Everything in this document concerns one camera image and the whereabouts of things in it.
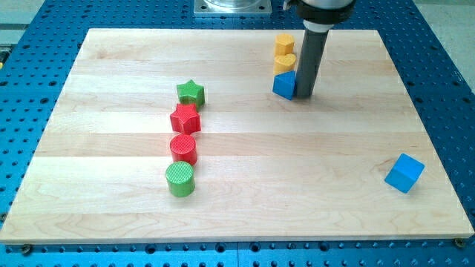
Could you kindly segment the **black robot arm end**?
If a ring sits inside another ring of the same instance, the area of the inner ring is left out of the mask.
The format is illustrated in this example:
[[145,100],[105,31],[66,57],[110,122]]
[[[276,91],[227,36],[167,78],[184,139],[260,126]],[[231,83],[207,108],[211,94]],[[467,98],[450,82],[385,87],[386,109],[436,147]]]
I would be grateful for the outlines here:
[[356,0],[284,0],[283,10],[295,7],[304,27],[315,33],[326,33],[335,24],[351,17]]

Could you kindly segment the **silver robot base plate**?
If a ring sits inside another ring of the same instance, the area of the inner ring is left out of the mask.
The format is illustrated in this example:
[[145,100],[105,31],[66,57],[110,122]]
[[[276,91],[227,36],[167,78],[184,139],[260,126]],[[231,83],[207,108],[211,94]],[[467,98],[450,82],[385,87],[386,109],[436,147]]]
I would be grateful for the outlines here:
[[196,16],[270,15],[270,0],[194,0]]

